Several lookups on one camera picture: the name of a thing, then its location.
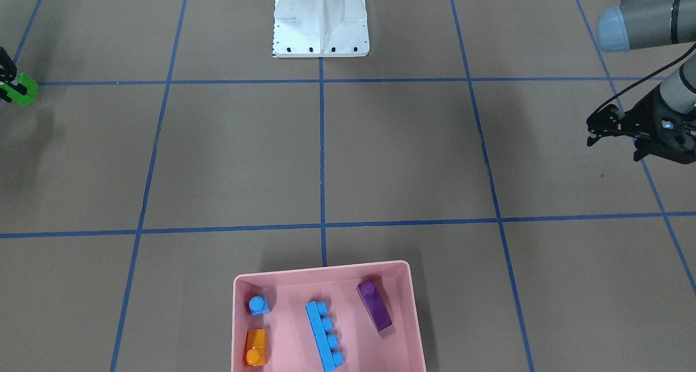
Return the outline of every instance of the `green object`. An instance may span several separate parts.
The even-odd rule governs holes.
[[[17,80],[19,80],[20,84],[24,85],[24,87],[27,88],[26,95],[21,95],[19,92],[17,92],[17,90],[12,89],[10,85],[5,84],[4,82],[0,82],[0,89],[7,92],[8,97],[17,102],[17,104],[19,104],[22,107],[33,103],[33,101],[36,99],[36,93],[38,92],[39,84],[37,84],[35,80],[32,80],[31,77],[25,75],[24,73],[20,73],[19,75],[17,75]]]

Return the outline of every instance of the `blue tape line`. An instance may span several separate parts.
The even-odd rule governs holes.
[[[161,235],[164,233],[209,233],[243,231],[280,231],[283,229],[316,229],[321,224],[280,224],[280,225],[242,225],[242,226],[202,226],[198,228],[152,228],[142,230],[142,235]]]
[[[353,82],[464,82],[467,80],[463,77],[450,77],[450,78],[384,78],[384,79],[325,79],[324,82],[331,84],[341,83],[350,84]]]
[[[567,216],[529,216],[528,218],[500,218],[502,222],[544,222],[544,221],[586,221],[597,219],[633,219],[633,218],[661,218],[662,216],[674,218],[688,218],[696,216],[696,212],[669,212],[669,213],[617,213],[617,214],[579,214]],[[361,228],[376,226],[430,226],[452,224],[491,224],[497,223],[497,218],[475,219],[424,219],[406,221],[353,221],[353,222],[328,222],[324,228]],[[274,225],[241,225],[241,226],[201,226],[191,228],[148,228],[142,229],[142,235],[160,235],[165,233],[211,233],[211,232],[244,232],[244,231],[280,231],[286,229],[320,229],[321,223],[308,224],[274,224]],[[110,231],[64,231],[64,232],[29,232],[29,233],[0,233],[0,239],[26,239],[26,238],[65,238],[79,236],[103,236],[103,235],[136,235],[136,229],[122,229]]]
[[[187,84],[316,84],[318,79],[176,79],[174,85]]]
[[[696,212],[666,212],[671,218],[687,218],[688,216],[696,216]]]
[[[681,265],[684,268],[684,272],[686,273],[686,278],[688,278],[689,284],[691,285],[691,290],[693,290],[694,295],[696,295],[696,282],[694,282],[694,276],[691,273],[691,269],[689,268],[688,262],[686,261],[686,257],[684,256],[684,252],[681,250],[681,245],[679,245],[679,240],[676,238],[676,233],[674,233],[674,229],[672,228],[672,222],[669,221],[669,216],[667,216],[667,212],[664,211],[664,205],[663,205],[662,199],[660,198],[660,195],[657,191],[657,187],[655,186],[655,183],[653,181],[652,174],[650,173],[650,170],[648,169],[648,166],[645,163],[644,159],[641,160],[641,164],[643,166],[643,170],[645,171],[645,175],[648,178],[648,182],[650,183],[650,188],[653,190],[653,194],[655,195],[655,200],[657,201],[657,205],[660,207],[662,217],[664,218],[664,225],[667,226],[667,229],[669,231],[669,236],[672,238],[672,244],[674,244],[674,248],[676,249],[676,254],[679,256],[679,260],[681,261]]]
[[[123,336],[123,327],[126,322],[126,312],[128,311],[128,302],[130,300],[130,290],[133,285],[133,273],[135,273],[135,263],[138,258],[138,248],[140,246],[140,233],[136,233],[135,242],[133,243],[133,252],[131,253],[131,261],[128,266],[128,278],[126,279],[126,288],[123,291],[123,303],[121,304],[121,313],[119,315],[119,328],[116,329],[116,340],[114,341],[114,353],[111,355],[110,372],[116,371],[116,362],[119,361],[119,351],[121,348],[121,339]]]
[[[17,64],[17,62],[20,60],[20,55],[22,55],[22,50],[24,49],[24,43],[27,42],[27,38],[29,36],[30,30],[32,30],[32,26],[34,25],[34,20],[36,19],[36,15],[39,13],[39,8],[41,7],[41,3],[43,0],[36,0],[36,5],[34,6],[34,11],[32,12],[32,18],[29,19],[29,23],[27,24],[27,29],[24,30],[24,35],[22,35],[22,40],[20,40],[20,45],[17,47],[17,52],[15,52],[15,58],[13,62]]]
[[[662,213],[618,213],[618,214],[579,214],[570,216],[531,216],[530,218],[502,218],[502,222],[533,222],[533,221],[581,221],[591,219],[631,219],[631,218],[661,218]]]
[[[119,317],[119,328],[116,331],[116,340],[114,341],[114,354],[111,357],[111,368],[110,372],[116,371],[116,364],[119,361],[119,351],[121,337],[123,335],[123,327],[125,325],[126,313],[128,310],[128,300],[130,298],[131,285],[133,283],[133,273],[135,272],[135,265],[138,259],[138,249],[140,246],[140,240],[142,235],[142,225],[145,222],[145,214],[147,211],[147,199],[150,195],[150,185],[152,184],[152,174],[154,173],[154,162],[157,158],[157,144],[159,143],[159,133],[162,130],[162,121],[164,119],[164,111],[167,107],[167,99],[169,98],[169,87],[170,81],[172,79],[172,74],[174,72],[174,62],[176,61],[177,47],[179,46],[179,37],[181,37],[181,29],[184,25],[184,15],[186,12],[186,4],[188,0],[182,0],[181,12],[179,12],[179,23],[177,24],[176,36],[174,37],[174,45],[172,46],[171,58],[169,60],[169,72],[167,72],[167,84],[164,86],[164,95],[162,96],[162,104],[159,109],[159,119],[157,121],[157,131],[154,134],[154,142],[152,144],[152,154],[150,156],[150,166],[147,170],[147,180],[145,183],[145,191],[142,194],[142,209],[140,217],[138,219],[138,228],[135,235],[135,241],[133,243],[133,253],[131,255],[131,263],[128,270],[128,278],[126,281],[126,288],[123,295],[123,304],[121,306],[121,314]]]
[[[77,236],[109,236],[109,235],[135,235],[135,229],[119,229],[112,231],[67,231],[67,232],[27,232],[27,233],[0,233],[0,239],[28,239],[28,238],[69,238]]]
[[[651,80],[664,80],[666,77],[652,77]],[[532,80],[533,82],[554,82],[555,80],[606,80],[606,77],[465,77],[457,78],[411,78],[411,79],[324,79],[326,84],[352,84],[362,82],[507,82],[508,80]],[[612,80],[639,80],[640,77],[611,77]],[[209,84],[317,84],[318,79],[174,79],[172,85]],[[167,80],[77,80],[76,82],[39,82],[42,86],[88,86],[88,85],[164,85]]]
[[[450,224],[489,224],[496,223],[495,218],[480,219],[420,219],[410,221],[356,221],[329,222],[326,228],[360,228],[370,226],[417,226],[417,225],[450,225]]]
[[[166,80],[78,80],[77,82],[39,82],[41,86],[164,85]]]
[[[326,135],[324,132],[324,59],[319,58],[319,140],[320,140],[320,221],[321,221],[321,265],[328,266],[326,248]]]
[[[467,60],[467,49],[464,47],[464,41],[462,37],[462,28],[459,25],[459,16],[457,15],[457,6],[455,5],[455,0],[450,0],[452,5],[452,15],[455,18],[455,27],[457,27],[457,37],[459,38],[459,47],[462,51],[462,62],[464,65],[465,74],[467,74],[467,84],[469,87],[469,95],[471,97],[471,105],[474,111],[474,117],[476,119],[476,128],[478,129],[479,135],[481,137],[481,150],[483,152],[484,162],[488,171],[488,177],[490,181],[490,195],[493,198],[493,204],[495,208],[495,217],[498,223],[498,230],[500,231],[500,240],[502,240],[502,249],[505,253],[505,263],[507,264],[507,273],[510,277],[510,287],[512,288],[512,295],[515,300],[515,308],[517,308],[517,318],[520,325],[520,333],[522,334],[522,340],[524,342],[525,353],[527,355],[527,365],[529,365],[530,372],[534,372],[534,361],[532,359],[532,350],[529,343],[529,338],[527,337],[527,328],[524,322],[524,315],[522,313],[522,305],[519,300],[519,293],[517,291],[517,281],[515,280],[514,270],[512,268],[512,260],[510,258],[510,253],[507,248],[507,238],[505,236],[505,229],[503,227],[501,216],[500,216],[500,205],[498,204],[498,196],[495,192],[495,183],[493,178],[493,171],[490,168],[490,161],[488,157],[488,151],[486,149],[486,140],[483,134],[483,128],[481,125],[481,119],[479,117],[478,106],[476,103],[476,94],[474,93],[473,82],[471,80],[471,74],[469,71],[469,65]]]

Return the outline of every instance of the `light blue joint cap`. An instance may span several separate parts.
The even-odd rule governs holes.
[[[599,40],[599,48],[604,52],[628,51],[631,49],[624,15],[622,15],[618,6],[605,10],[599,16],[597,40]]]

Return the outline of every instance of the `small blue lego brick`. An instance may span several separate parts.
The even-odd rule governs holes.
[[[333,330],[331,318],[323,317],[328,313],[328,307],[326,307],[325,302],[309,302],[305,309],[312,326],[316,349],[321,358],[321,366],[324,368],[324,372],[331,372],[331,370],[343,365],[344,360],[343,353],[338,350],[332,351],[338,347],[336,334],[326,334]]]
[[[271,312],[271,309],[268,307],[266,295],[252,297],[251,300],[249,300],[249,309],[251,310],[251,315],[254,317]]]

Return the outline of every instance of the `pink bin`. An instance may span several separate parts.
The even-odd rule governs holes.
[[[356,287],[375,281],[393,324],[377,332]],[[251,317],[246,303],[266,295],[271,312]],[[323,372],[305,305],[323,300],[345,364],[336,372],[424,372],[411,269],[405,261],[239,275],[232,308],[233,372]],[[268,330],[268,363],[244,364],[248,330]]]

